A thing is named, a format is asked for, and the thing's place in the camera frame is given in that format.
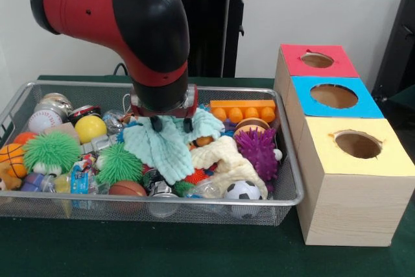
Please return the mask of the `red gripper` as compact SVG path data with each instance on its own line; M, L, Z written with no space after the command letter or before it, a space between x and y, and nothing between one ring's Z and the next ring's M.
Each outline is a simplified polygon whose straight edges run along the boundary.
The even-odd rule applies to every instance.
M177 105L163 110L151 110L147 108L137 96L134 88L130 89L130 105L133 113L142 117L151 117L151 125L155 132L163 130L163 122L158 115L169 115L184 118L183 127L185 132L193 131L192 116L198 106L198 89L196 84L188 84L184 99Z

